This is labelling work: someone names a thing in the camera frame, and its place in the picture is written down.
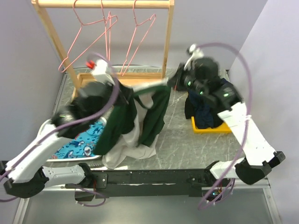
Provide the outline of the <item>green and white t shirt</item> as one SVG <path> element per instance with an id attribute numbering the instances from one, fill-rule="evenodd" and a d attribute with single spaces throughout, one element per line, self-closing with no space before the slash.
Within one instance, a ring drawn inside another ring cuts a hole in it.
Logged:
<path id="1" fill-rule="evenodd" d="M 171 88 L 163 79 L 134 85 L 132 89 L 128 104 L 113 108 L 93 150 L 109 169 L 116 168 L 127 157 L 142 160 L 156 154 Z"/>

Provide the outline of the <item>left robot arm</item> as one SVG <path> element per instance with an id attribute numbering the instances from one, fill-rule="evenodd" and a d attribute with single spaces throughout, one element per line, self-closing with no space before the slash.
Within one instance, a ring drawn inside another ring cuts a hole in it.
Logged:
<path id="1" fill-rule="evenodd" d="M 61 184 L 89 187 L 94 177 L 86 163 L 68 168 L 48 168 L 44 163 L 112 106 L 127 105 L 132 95 L 133 89 L 118 80 L 114 84 L 93 81 L 81 88 L 77 97 L 50 119 L 48 133 L 37 136 L 14 159 L 1 161 L 1 179 L 7 178 L 3 184 L 5 192 L 14 198 L 30 198 L 44 188 Z"/>

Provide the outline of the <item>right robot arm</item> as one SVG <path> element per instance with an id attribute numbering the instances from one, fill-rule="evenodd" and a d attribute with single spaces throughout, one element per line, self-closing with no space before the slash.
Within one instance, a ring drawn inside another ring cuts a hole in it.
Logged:
<path id="1" fill-rule="evenodd" d="M 224 178 L 252 185 L 285 160 L 285 154 L 276 151 L 261 134 L 237 88 L 230 82 L 221 83 L 218 64 L 213 59 L 202 57 L 180 63 L 167 84 L 202 97 L 230 128 L 244 152 L 244 157 L 237 155 L 232 161 L 210 164 L 204 175 L 208 185 L 215 186 Z"/>

